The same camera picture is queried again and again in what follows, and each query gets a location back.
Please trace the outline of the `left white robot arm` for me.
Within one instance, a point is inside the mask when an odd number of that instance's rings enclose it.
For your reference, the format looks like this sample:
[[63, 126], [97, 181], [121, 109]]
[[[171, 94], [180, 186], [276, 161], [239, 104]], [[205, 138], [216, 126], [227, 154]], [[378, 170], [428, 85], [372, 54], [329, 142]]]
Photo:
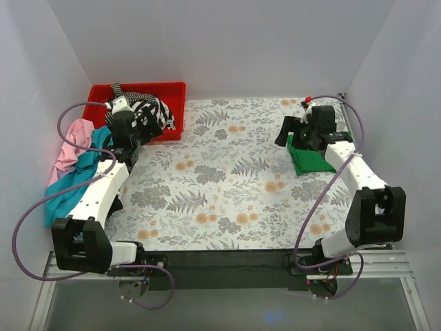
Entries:
[[138, 159], [139, 147], [163, 132], [154, 116], [156, 110], [145, 102], [113, 105], [111, 123], [98, 130], [93, 150], [81, 154], [76, 170], [48, 188], [48, 195], [60, 193], [45, 204], [59, 269], [105, 274], [123, 265], [133, 276], [145, 271], [142, 244], [111, 242], [104, 227], [123, 208], [119, 195]]

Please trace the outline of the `teal t shirt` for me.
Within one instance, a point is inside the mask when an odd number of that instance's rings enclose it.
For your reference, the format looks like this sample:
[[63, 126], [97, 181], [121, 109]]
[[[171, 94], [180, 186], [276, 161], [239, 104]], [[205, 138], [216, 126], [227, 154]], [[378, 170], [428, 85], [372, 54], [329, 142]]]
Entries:
[[[68, 141], [75, 143], [73, 147], [63, 143], [58, 159], [52, 169], [50, 182], [45, 195], [48, 197], [72, 186], [92, 179], [96, 173], [101, 154], [85, 151], [83, 148], [102, 148], [105, 139], [111, 132], [107, 126], [96, 129], [91, 121], [78, 119], [68, 129]], [[63, 193], [45, 202], [45, 227], [58, 218], [64, 218], [81, 200], [87, 186]]]

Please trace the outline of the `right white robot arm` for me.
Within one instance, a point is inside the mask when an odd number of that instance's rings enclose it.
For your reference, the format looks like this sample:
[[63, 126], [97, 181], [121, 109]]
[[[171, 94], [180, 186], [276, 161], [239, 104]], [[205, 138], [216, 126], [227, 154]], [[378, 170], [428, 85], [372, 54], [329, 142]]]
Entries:
[[366, 164], [351, 136], [337, 130], [332, 106], [312, 106], [303, 117], [286, 116], [275, 143], [319, 152], [352, 196], [344, 228], [317, 240], [309, 257], [295, 257], [297, 268], [327, 274], [358, 250], [402, 240], [404, 190], [388, 185]]

